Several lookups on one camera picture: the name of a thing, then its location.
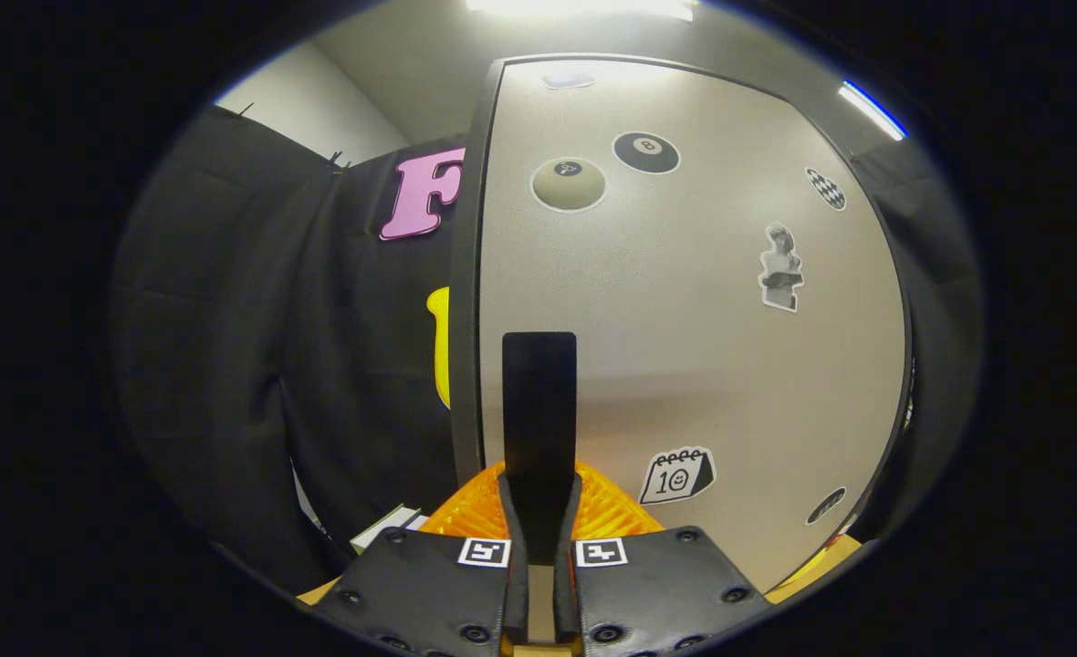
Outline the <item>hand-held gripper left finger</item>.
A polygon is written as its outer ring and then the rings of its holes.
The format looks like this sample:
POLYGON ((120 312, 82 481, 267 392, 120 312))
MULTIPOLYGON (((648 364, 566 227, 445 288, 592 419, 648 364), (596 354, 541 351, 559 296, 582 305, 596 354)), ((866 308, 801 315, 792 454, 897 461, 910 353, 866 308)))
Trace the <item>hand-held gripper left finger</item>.
POLYGON ((397 656, 508 656, 528 632, 528 554, 504 469, 423 521, 376 525, 310 607, 397 656))

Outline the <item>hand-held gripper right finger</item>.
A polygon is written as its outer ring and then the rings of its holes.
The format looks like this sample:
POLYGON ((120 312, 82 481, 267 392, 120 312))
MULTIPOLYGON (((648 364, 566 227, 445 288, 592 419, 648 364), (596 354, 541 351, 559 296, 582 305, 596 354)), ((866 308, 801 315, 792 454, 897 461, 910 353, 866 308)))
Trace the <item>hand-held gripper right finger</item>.
POLYGON ((575 475, 553 610, 557 639, 576 656, 681 656, 773 615, 703 528, 665 527, 584 462, 575 475))

